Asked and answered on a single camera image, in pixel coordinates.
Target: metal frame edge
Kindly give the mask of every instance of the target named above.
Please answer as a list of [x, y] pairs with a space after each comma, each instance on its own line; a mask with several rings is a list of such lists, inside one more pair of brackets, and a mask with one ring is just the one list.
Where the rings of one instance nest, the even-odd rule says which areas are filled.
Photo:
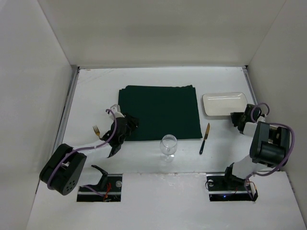
[[79, 77], [80, 68], [76, 65], [72, 65], [71, 68], [72, 68], [71, 82], [68, 87], [66, 100], [65, 100], [65, 104], [63, 108], [63, 113], [62, 113], [61, 121], [59, 124], [57, 138], [54, 143], [52, 154], [63, 141], [65, 129], [66, 129], [67, 121], [68, 121], [68, 116], [71, 110], [71, 104], [72, 104], [73, 96], [76, 90], [77, 81]]
[[258, 104], [257, 99], [256, 99], [256, 95], [255, 95], [255, 92], [254, 92], [254, 89], [253, 89], [253, 87], [251, 85], [251, 82], [250, 82], [250, 78], [249, 78], [249, 75], [248, 75], [248, 70], [247, 70], [247, 68], [245, 66], [242, 67], [242, 70], [243, 70], [246, 82], [248, 84], [249, 91], [251, 92], [251, 96], [253, 98], [254, 104]]

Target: white enclosure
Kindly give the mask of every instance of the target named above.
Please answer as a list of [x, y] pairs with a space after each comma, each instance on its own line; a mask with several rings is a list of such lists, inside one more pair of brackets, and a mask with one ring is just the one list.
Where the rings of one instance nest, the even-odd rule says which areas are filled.
[[285, 170], [306, 222], [306, 12], [305, 0], [0, 0], [0, 229], [26, 228], [71, 65], [248, 65], [269, 121], [295, 130]]

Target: dark green cloth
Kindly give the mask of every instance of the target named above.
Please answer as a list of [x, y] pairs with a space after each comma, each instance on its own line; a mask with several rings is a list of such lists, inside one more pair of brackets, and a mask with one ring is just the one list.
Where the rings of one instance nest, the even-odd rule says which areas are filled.
[[177, 139], [202, 138], [195, 88], [129, 85], [119, 90], [123, 113], [140, 120], [126, 141], [161, 140], [167, 134]]

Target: white rectangular plate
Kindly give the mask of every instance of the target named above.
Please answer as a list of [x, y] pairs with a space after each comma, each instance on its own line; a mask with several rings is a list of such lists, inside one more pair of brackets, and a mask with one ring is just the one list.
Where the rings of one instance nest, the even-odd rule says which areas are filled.
[[244, 112], [247, 100], [242, 92], [207, 93], [202, 96], [208, 116], [227, 116], [233, 112]]

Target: gold fork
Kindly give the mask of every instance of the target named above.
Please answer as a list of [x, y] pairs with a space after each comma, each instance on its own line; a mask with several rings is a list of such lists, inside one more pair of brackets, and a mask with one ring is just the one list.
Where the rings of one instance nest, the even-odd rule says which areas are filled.
[[99, 131], [98, 127], [97, 127], [97, 126], [93, 126], [93, 130], [94, 130], [95, 134], [96, 134], [96, 135], [99, 137], [99, 139], [100, 139], [100, 131]]

